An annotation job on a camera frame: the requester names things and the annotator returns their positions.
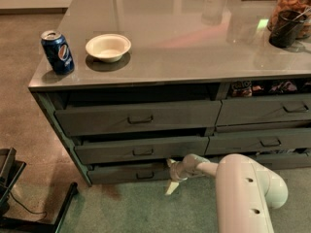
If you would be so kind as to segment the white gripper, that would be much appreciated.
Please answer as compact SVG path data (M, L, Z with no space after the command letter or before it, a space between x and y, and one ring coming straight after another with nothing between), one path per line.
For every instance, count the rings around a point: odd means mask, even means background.
M179 186L179 182L185 181L188 178L188 172L181 161L166 159L166 164L170 169L169 173L172 181L168 183L165 194L171 195Z

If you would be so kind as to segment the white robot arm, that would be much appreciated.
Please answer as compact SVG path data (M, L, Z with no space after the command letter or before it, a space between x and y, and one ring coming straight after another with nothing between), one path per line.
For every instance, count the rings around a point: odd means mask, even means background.
M168 195L179 183L196 177L215 179L218 233L274 233L269 210L288 200L288 187L278 174L242 154L214 163L196 154L169 159Z

